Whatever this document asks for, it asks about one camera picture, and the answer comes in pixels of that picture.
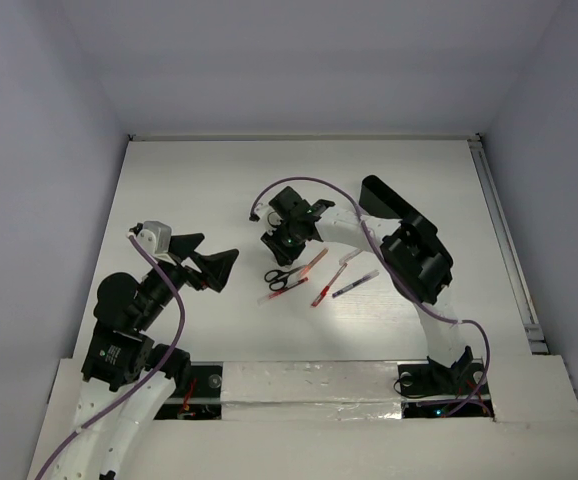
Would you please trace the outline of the black handled scissors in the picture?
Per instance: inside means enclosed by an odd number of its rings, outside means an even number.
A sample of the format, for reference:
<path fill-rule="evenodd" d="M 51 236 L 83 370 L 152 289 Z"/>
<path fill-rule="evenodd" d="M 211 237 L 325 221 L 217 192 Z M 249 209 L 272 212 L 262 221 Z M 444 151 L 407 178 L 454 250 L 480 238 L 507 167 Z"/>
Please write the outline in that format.
<path fill-rule="evenodd" d="M 304 265 L 294 267 L 290 270 L 273 269 L 265 273 L 264 281 L 268 284 L 268 288 L 272 292 L 279 291 L 288 285 L 289 279 L 301 272 Z"/>

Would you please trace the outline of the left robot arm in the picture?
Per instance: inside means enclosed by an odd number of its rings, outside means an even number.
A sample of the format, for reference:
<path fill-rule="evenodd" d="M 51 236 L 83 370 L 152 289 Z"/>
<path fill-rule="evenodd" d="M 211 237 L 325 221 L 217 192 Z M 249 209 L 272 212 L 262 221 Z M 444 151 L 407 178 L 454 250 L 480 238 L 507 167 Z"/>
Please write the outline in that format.
<path fill-rule="evenodd" d="M 38 479 L 122 478 L 165 401 L 194 388 L 190 355 L 177 346 L 186 322 L 180 291 L 221 292 L 239 252 L 202 255 L 203 234 L 175 235 L 158 221 L 137 224 L 127 238 L 151 269 L 99 284 L 71 432 Z"/>

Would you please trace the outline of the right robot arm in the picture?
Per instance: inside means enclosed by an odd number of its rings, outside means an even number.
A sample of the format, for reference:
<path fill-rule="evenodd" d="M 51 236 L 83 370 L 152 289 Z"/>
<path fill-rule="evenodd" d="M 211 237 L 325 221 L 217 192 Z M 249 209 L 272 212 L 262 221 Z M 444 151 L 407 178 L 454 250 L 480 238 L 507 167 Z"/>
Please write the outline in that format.
<path fill-rule="evenodd" d="M 376 254 L 418 312 L 431 384 L 442 392 L 455 390 L 465 381 L 473 355 L 458 322 L 443 317 L 436 306 L 452 281 L 453 266 L 437 227 L 375 175 L 363 179 L 360 198 L 351 204 L 349 210 L 324 199 L 311 204 L 287 186 L 266 203 L 257 199 L 249 219 L 263 222 L 261 240 L 280 266 L 293 264 L 310 241 Z"/>

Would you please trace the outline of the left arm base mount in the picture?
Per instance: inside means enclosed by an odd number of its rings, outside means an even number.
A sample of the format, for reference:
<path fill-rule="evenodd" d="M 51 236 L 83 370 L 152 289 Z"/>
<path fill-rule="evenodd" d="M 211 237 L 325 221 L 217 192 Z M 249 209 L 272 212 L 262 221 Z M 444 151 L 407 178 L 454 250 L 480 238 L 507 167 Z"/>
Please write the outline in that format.
<path fill-rule="evenodd" d="M 222 384 L 222 363 L 192 363 L 186 383 L 176 388 L 155 419 L 220 420 Z"/>

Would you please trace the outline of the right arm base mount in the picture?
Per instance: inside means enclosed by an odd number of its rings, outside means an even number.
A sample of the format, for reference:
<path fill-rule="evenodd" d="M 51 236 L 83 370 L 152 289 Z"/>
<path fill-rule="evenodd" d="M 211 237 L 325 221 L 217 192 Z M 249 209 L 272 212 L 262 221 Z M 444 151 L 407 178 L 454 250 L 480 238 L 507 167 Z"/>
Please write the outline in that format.
<path fill-rule="evenodd" d="M 462 397 L 473 392 L 484 374 L 484 363 L 475 361 L 470 347 L 451 367 L 428 358 L 398 366 L 394 390 L 406 399 L 435 396 Z"/>

